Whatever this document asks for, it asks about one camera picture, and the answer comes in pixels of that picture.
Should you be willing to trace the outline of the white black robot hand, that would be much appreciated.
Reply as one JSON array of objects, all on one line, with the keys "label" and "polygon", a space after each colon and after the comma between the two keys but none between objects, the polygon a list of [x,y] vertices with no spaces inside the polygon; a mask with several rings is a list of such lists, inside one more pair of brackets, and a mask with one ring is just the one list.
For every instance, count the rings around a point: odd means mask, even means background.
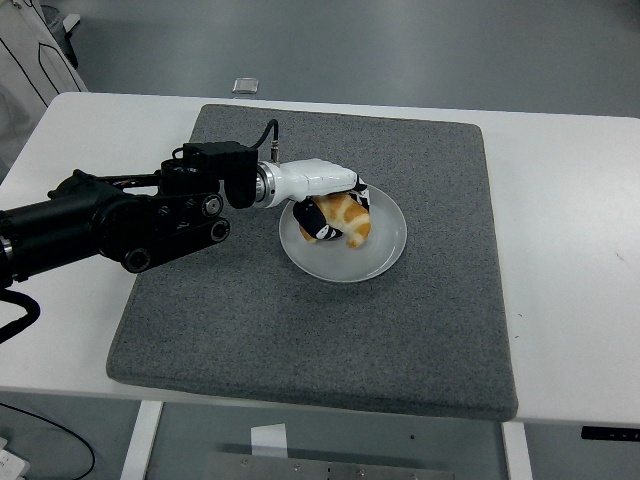
[{"label": "white black robot hand", "polygon": [[353,171],[320,159],[263,165],[266,208],[294,202],[293,215],[305,240],[345,236],[357,248],[371,231],[368,185]]}]

